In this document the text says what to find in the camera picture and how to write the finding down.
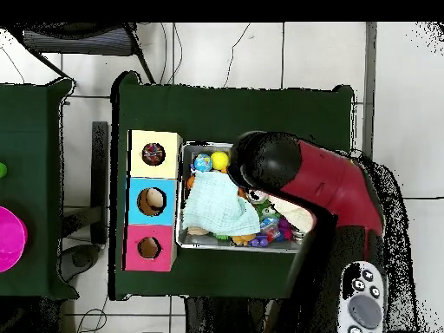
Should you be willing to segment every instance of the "yellow cube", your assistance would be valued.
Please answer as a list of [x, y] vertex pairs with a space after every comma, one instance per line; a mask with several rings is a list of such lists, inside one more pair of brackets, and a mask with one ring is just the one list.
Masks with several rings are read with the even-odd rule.
[[182, 139], [177, 133], [128, 131], [132, 178], [177, 179]]

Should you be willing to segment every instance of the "light blue cloth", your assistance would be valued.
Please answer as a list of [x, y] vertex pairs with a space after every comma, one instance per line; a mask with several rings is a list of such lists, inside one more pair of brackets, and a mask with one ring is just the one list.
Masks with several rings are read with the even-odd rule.
[[238, 196], [238, 187], [226, 173], [218, 172], [196, 172], [183, 217], [184, 229], [193, 226], [228, 236], [260, 231], [254, 207]]

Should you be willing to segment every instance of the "yellow ball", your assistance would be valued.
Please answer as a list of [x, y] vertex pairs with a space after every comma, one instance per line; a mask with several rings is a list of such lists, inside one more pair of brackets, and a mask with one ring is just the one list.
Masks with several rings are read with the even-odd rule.
[[228, 154], [225, 152], [214, 152], [212, 154], [212, 168], [215, 170], [222, 170], [228, 166]]

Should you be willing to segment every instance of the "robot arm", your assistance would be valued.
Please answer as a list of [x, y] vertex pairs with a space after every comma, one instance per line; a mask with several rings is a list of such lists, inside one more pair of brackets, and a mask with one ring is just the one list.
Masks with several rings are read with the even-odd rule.
[[253, 132], [232, 148], [228, 174], [336, 220], [304, 333], [383, 333], [384, 218], [371, 180], [349, 158], [287, 133]]

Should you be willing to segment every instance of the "shape sorter box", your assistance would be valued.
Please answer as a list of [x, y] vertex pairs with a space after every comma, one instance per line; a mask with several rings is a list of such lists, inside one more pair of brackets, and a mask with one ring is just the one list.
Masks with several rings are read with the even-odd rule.
[[176, 180], [181, 142], [177, 133], [129, 130], [130, 176]]
[[[160, 191], [164, 199], [164, 208], [154, 216], [148, 216], [139, 209], [140, 195], [151, 188]], [[176, 180], [130, 178], [129, 203], [127, 204], [128, 224], [174, 226], [177, 200], [176, 188]]]
[[[176, 244], [172, 226], [166, 225], [129, 225], [127, 227], [127, 246], [124, 271], [168, 272], [176, 259]], [[140, 245], [147, 239], [159, 247], [155, 258], [144, 258]]]

